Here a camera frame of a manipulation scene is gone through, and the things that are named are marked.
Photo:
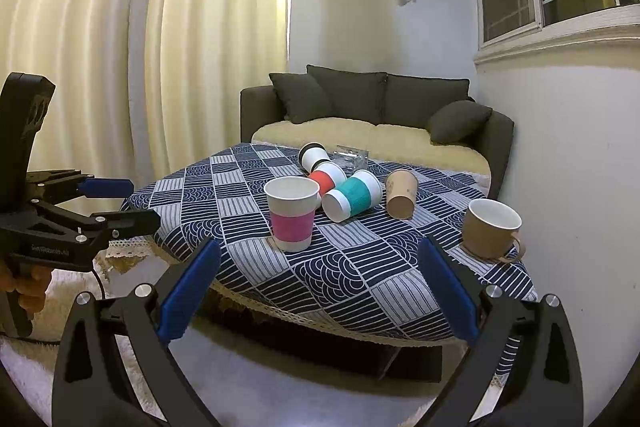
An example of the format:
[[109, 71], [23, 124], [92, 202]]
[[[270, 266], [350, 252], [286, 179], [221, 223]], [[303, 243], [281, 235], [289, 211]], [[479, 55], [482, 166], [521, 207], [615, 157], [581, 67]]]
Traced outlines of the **person's left hand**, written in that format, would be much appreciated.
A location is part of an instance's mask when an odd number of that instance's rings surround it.
[[29, 277], [14, 277], [6, 264], [0, 262], [0, 291], [16, 291], [18, 303], [28, 313], [39, 313], [46, 302], [46, 292], [52, 280], [52, 269], [33, 265]]

